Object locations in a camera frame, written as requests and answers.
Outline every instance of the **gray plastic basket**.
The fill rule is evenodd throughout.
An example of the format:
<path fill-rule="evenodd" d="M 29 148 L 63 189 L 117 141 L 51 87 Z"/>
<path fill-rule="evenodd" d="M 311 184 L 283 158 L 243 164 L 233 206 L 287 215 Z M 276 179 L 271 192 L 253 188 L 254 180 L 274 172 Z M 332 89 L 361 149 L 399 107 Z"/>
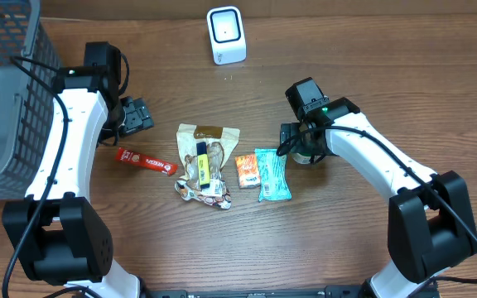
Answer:
<path fill-rule="evenodd" d="M 53 98 L 10 65 L 21 55 L 60 66 L 40 24 L 39 0 L 0 0 L 0 199 L 22 199 L 40 166 L 53 117 Z M 23 63 L 49 83 L 54 73 Z"/>

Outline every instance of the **teal packet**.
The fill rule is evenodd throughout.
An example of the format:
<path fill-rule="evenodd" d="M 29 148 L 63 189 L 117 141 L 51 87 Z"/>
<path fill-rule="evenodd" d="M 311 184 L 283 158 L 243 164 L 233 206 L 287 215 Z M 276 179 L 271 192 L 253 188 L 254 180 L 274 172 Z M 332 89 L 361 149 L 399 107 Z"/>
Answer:
<path fill-rule="evenodd" d="M 285 178 L 287 156 L 277 156 L 277 149 L 255 149 L 258 171 L 261 175 L 261 193 L 258 201 L 291 199 Z"/>

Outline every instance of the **wooden tabletop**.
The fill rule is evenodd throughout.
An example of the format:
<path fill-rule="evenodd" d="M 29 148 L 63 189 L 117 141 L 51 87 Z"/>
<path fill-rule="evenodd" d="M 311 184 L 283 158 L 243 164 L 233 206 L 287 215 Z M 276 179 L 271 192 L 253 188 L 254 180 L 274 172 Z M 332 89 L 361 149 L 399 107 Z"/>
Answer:
<path fill-rule="evenodd" d="M 313 77 L 331 99 L 345 96 L 391 142 L 423 165 L 454 170 L 469 186 L 477 224 L 477 15 L 246 19 L 248 58 L 215 66 L 205 20 L 44 22 L 65 65 L 80 65 L 86 41 L 109 41 L 130 62 L 127 94 L 144 97 L 156 126 L 121 146 L 180 162 L 180 123 L 236 127 L 224 167 L 232 208 L 186 203 L 175 180 L 97 150 L 91 201 L 108 225 L 114 256 L 149 287 L 188 291 L 289 289 L 360 284 L 386 265 L 388 209 L 339 157 L 317 166 L 289 160 L 292 201 L 258 203 L 239 190 L 233 157 L 276 147 L 295 121 L 284 92 Z M 0 288 L 12 245 L 1 225 Z M 477 277 L 477 255 L 449 270 Z M 11 297 L 44 296 L 17 266 Z M 441 283 L 444 297 L 477 286 Z"/>

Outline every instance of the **red wrapper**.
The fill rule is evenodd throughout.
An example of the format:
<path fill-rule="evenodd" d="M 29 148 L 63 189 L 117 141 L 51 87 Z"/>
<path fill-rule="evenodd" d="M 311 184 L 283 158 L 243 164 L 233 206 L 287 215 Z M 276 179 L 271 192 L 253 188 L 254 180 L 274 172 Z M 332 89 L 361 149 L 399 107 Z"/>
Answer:
<path fill-rule="evenodd" d="M 176 173 L 176 170 L 178 169 L 178 165 L 176 164 L 158 160 L 156 158 L 152 158 L 134 151 L 129 151 L 128 149 L 121 147 L 117 151 L 115 159 L 117 161 L 127 162 L 135 166 L 141 166 L 150 170 L 160 171 L 161 173 L 165 173 L 167 175 Z"/>

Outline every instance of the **orange packet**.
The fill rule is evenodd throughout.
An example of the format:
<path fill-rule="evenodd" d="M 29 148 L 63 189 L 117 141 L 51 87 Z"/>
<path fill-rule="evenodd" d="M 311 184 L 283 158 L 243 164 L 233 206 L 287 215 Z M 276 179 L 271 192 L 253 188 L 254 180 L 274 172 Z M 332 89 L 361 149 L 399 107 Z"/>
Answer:
<path fill-rule="evenodd" d="M 252 188 L 261 185 L 261 176 L 258 173 L 257 156 L 248 154 L 235 157 L 238 171 L 238 187 Z"/>

